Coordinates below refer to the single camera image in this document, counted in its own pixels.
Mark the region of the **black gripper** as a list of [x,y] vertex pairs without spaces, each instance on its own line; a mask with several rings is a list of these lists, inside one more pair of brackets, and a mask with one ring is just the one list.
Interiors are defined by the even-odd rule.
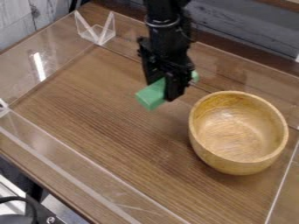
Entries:
[[193,28],[190,24],[172,27],[148,27],[147,37],[139,37],[138,55],[142,58],[147,85],[164,77],[164,99],[172,102],[185,94],[193,79],[190,73],[164,73],[174,68],[193,71],[195,65],[187,55],[193,42]]

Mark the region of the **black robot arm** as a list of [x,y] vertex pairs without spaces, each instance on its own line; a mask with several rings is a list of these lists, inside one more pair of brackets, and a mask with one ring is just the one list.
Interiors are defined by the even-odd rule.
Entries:
[[146,82],[164,78],[163,98],[171,102],[185,94],[193,80],[193,20],[186,6],[191,0],[144,0],[148,35],[136,39]]

